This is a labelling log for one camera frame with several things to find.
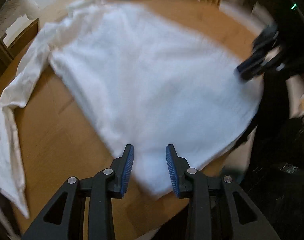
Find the wooden table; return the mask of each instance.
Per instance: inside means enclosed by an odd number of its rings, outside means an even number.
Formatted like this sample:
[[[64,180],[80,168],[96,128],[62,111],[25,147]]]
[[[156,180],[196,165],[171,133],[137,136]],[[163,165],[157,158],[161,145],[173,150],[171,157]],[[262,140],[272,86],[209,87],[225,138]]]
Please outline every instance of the wooden table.
[[[245,59],[251,51],[254,35],[216,7],[196,0],[131,0],[185,27],[206,34]],[[25,48],[0,78],[0,94],[14,78]],[[24,232],[70,176],[79,179],[94,176],[110,166],[112,157],[61,80],[50,67],[41,75],[24,109],[15,109],[20,147],[26,175],[26,198],[30,219],[15,208]],[[225,156],[213,161],[204,173],[217,175]],[[130,180],[122,200],[112,200],[116,239],[135,239],[155,229],[178,213],[187,200],[173,193],[155,200]]]

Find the white fabric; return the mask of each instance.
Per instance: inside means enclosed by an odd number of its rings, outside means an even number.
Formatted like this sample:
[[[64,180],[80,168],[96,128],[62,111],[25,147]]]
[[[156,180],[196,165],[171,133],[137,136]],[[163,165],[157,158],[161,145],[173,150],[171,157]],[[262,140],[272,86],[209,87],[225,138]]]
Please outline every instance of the white fabric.
[[[91,5],[47,24],[0,99],[0,188],[28,217],[13,109],[25,107],[47,63],[119,157],[134,146],[134,179],[170,191],[165,148],[201,169],[245,130],[261,97],[233,75],[239,60],[202,34],[130,4]]]

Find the triangular cutout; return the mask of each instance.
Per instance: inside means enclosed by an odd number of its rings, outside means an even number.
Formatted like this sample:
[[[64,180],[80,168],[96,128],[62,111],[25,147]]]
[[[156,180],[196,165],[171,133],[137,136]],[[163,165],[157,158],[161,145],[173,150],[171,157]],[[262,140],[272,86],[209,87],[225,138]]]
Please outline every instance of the triangular cutout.
[[[43,220],[47,223],[59,225],[62,222],[65,202],[67,201],[68,193],[63,192],[57,201],[51,206]]]
[[[233,197],[235,200],[237,214],[239,215],[240,224],[245,225],[247,223],[256,221],[257,220],[256,214],[247,205],[247,203],[241,197],[241,195],[238,192],[233,192]]]

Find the white cloth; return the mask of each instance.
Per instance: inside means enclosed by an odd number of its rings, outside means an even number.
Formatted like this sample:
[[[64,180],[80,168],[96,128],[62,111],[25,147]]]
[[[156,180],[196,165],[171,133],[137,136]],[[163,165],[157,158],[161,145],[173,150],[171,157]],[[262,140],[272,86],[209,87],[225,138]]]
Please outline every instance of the white cloth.
[[[91,5],[46,24],[0,99],[0,188],[28,217],[13,109],[25,107],[50,63],[113,157],[134,146],[134,179],[171,189],[165,148],[203,168],[245,130],[260,82],[240,83],[239,60],[200,33],[130,4]]]

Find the ribbed blue pad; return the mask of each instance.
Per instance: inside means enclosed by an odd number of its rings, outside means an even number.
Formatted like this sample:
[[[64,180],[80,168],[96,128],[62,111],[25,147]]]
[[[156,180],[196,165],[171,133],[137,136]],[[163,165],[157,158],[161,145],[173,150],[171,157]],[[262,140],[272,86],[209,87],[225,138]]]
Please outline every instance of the ribbed blue pad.
[[[131,170],[132,170],[132,166],[133,166],[133,161],[134,161],[134,147],[131,146],[131,150],[130,150],[128,158],[126,160],[125,168],[123,170],[122,177],[121,177],[121,194],[122,194],[122,197],[124,196],[124,194],[126,193],[126,191],[128,189],[128,184],[129,184],[129,180],[130,180],[130,174],[131,174]]]
[[[170,173],[171,183],[173,187],[174,194],[178,197],[179,188],[178,188],[178,176],[173,164],[172,156],[168,146],[166,147],[166,162],[168,167],[168,172]]]

